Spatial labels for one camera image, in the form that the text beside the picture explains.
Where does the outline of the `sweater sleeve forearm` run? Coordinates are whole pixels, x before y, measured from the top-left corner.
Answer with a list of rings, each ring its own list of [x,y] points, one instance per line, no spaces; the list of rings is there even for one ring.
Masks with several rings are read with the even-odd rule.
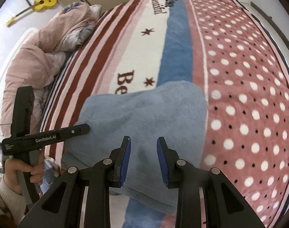
[[[0,181],[0,216],[3,224],[17,227],[24,217],[24,197],[12,191],[3,180]]]

